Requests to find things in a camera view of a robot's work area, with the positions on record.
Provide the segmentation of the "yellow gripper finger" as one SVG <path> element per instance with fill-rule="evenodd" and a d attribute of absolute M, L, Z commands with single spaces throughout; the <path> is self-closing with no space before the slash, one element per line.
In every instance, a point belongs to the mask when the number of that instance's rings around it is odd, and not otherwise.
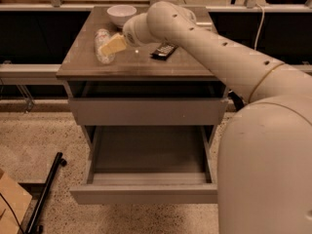
<path fill-rule="evenodd" d="M 124 51 L 126 48 L 127 43 L 125 37 L 119 33 L 116 33 L 98 49 L 101 54 L 109 56 Z"/>

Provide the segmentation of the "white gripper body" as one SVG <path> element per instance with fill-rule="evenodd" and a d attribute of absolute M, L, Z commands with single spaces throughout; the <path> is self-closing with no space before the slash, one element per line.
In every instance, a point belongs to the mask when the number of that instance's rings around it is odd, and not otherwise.
<path fill-rule="evenodd" d="M 153 42 L 149 31 L 147 13 L 130 18 L 123 26 L 123 35 L 130 46 L 143 46 Z"/>

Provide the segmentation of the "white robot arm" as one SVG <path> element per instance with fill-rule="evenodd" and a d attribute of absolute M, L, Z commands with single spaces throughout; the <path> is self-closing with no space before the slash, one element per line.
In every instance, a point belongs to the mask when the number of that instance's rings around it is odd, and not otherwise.
<path fill-rule="evenodd" d="M 312 234 L 312 77 L 168 2 L 129 19 L 100 51 L 153 42 L 180 46 L 247 102 L 219 143 L 219 234 Z"/>

